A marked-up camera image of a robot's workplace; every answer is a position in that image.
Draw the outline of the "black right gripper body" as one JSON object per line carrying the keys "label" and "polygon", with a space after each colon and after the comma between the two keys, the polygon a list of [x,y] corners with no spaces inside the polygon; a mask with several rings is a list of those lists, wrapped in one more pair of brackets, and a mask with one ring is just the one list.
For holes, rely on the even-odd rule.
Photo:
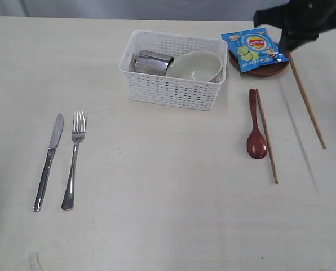
{"label": "black right gripper body", "polygon": [[336,29],[336,1],[290,0],[284,5],[257,10],[254,27],[267,24],[282,30],[278,47],[292,52],[318,39],[324,32]]}

